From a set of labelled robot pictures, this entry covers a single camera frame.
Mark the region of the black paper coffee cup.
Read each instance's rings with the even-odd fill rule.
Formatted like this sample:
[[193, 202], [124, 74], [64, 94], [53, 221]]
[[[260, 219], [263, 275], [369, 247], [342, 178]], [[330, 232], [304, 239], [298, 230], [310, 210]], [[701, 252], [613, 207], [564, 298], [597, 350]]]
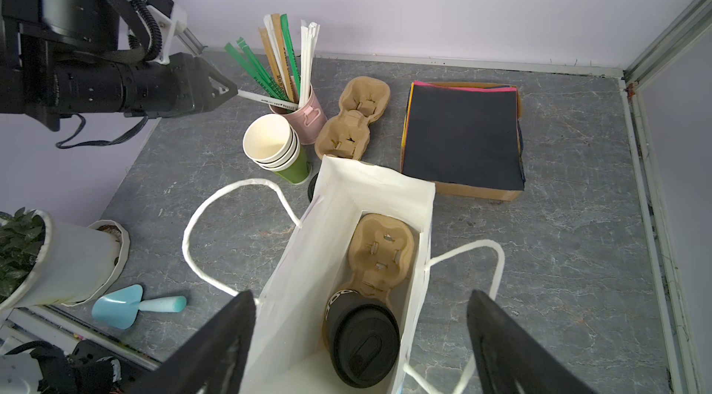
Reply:
[[324, 343], [339, 378], [353, 388], [376, 386], [395, 366], [400, 327], [391, 309], [352, 289], [335, 292], [324, 309]]

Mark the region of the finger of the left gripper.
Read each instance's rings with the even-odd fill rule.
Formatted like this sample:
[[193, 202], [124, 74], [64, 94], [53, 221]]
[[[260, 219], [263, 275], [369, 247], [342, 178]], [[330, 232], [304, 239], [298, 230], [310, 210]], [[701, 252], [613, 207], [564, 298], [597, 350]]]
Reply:
[[238, 94], [237, 85], [203, 58], [193, 58], [188, 68], [193, 113], [215, 110]]

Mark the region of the stack of black lids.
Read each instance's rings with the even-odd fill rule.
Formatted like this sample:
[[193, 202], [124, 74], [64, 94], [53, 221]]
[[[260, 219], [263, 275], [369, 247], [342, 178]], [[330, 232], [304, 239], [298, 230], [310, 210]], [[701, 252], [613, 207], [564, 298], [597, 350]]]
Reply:
[[312, 201], [313, 201], [314, 192], [315, 192], [315, 186], [316, 186], [316, 183], [317, 183], [317, 180], [318, 180], [318, 176], [319, 176], [319, 173], [315, 173], [315, 175], [313, 175], [313, 177], [311, 177], [311, 180], [310, 180], [310, 182], [309, 182], [309, 184], [308, 184], [307, 197], [308, 197], [309, 202], [312, 202]]

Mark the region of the white green paper bag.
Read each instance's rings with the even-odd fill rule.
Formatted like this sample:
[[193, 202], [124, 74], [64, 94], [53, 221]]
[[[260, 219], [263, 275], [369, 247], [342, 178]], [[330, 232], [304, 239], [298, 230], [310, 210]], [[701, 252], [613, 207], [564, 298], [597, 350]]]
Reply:
[[408, 224], [415, 232], [415, 256], [406, 287], [395, 295], [394, 313], [400, 327], [400, 351], [387, 377], [370, 388], [372, 393], [401, 393], [406, 379], [425, 392], [437, 388], [409, 364], [413, 338], [428, 291], [431, 268], [469, 250], [489, 247], [497, 265], [489, 294], [496, 297], [505, 255], [501, 245], [478, 240], [437, 257], [431, 255], [431, 224], [436, 186], [406, 177], [391, 169], [345, 158], [323, 160], [313, 201], [297, 216], [280, 187], [265, 179], [238, 181], [205, 200], [190, 218], [182, 252], [191, 270], [203, 281], [236, 296], [237, 290], [212, 278], [194, 262], [190, 235], [206, 208], [220, 197], [247, 185], [263, 185], [278, 196], [295, 225], [289, 243], [255, 302], [257, 320], [242, 380], [244, 393], [352, 393], [328, 360], [321, 343], [327, 299], [349, 277], [350, 239], [363, 214], [387, 215]]

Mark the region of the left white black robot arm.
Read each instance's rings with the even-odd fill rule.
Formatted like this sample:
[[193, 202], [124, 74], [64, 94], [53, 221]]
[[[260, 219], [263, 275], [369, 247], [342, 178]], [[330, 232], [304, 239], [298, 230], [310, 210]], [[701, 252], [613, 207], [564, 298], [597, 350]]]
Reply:
[[142, 0], [1, 0], [1, 110], [59, 130], [78, 114], [147, 119], [209, 112], [237, 86], [163, 37]]

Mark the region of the single brown pulp cup carrier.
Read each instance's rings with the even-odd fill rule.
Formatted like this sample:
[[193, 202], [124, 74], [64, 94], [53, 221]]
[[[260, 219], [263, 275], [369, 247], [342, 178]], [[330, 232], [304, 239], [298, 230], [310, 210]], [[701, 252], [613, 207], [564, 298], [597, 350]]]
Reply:
[[392, 307], [390, 294], [409, 275], [415, 238], [398, 219], [369, 213], [356, 226], [348, 250], [350, 279], [339, 289], [356, 291]]

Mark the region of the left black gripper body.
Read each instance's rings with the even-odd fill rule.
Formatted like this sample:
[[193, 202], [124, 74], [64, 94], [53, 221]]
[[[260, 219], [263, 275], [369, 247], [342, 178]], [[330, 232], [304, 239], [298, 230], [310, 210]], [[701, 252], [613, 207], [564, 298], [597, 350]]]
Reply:
[[192, 111], [188, 68], [192, 56], [178, 53], [169, 63], [121, 63], [88, 53], [63, 54], [52, 73], [52, 114], [122, 113], [170, 118]]

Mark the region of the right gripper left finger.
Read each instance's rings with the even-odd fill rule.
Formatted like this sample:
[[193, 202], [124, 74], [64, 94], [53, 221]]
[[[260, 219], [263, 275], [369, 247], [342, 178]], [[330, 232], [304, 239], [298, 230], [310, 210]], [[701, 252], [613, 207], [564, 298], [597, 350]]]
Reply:
[[256, 323], [250, 290], [238, 293], [132, 393], [237, 393]]

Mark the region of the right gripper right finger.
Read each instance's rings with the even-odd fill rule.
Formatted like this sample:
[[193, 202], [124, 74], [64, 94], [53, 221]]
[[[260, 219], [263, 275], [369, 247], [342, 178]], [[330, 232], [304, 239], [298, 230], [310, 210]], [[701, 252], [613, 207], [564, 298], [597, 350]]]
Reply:
[[467, 328], [484, 393], [592, 393], [485, 292], [472, 292]]

